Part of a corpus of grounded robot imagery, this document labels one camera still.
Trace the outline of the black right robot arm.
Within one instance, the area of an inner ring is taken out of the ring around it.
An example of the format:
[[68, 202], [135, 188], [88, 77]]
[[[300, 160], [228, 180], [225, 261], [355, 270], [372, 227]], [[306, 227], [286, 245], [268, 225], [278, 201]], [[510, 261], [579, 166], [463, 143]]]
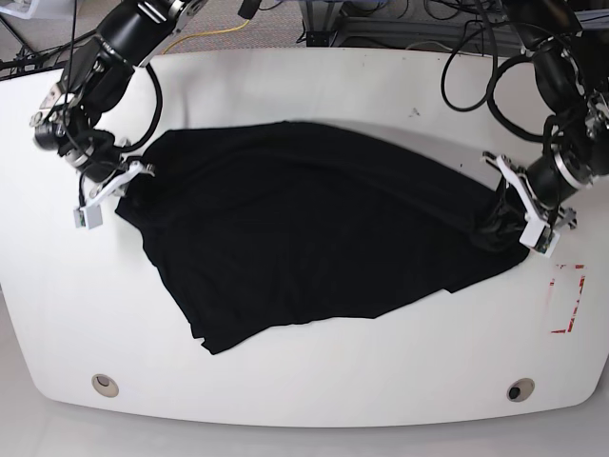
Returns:
[[[82, 48], [69, 50], [60, 80], [31, 117], [37, 145], [56, 151], [78, 171], [81, 181], [90, 180], [109, 193], [142, 174], [156, 175], [157, 152], [135, 154], [157, 129], [164, 104], [150, 61], [204, 6], [203, 1], [121, 2]], [[97, 125], [122, 100], [138, 68], [152, 82], [155, 108], [143, 136], [119, 146], [114, 134]]]

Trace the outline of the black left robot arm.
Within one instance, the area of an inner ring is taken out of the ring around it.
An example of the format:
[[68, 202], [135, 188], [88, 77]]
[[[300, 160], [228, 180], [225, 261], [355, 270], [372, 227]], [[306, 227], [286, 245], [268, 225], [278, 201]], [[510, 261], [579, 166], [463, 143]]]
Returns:
[[[453, 55], [476, 36], [486, 36], [492, 59], [483, 97], [460, 107], [470, 112], [486, 106], [494, 119], [518, 138], [541, 146], [541, 157], [525, 172], [533, 204], [556, 226], [560, 205], [595, 178], [608, 173], [608, 69], [594, 50], [605, 46], [584, 29], [565, 1], [503, 1], [500, 21], [490, 18], [482, 1], [470, 5], [477, 30], [463, 30]], [[543, 132], [529, 132], [499, 109], [495, 90], [501, 77], [517, 65], [534, 68], [539, 94], [551, 113]]]

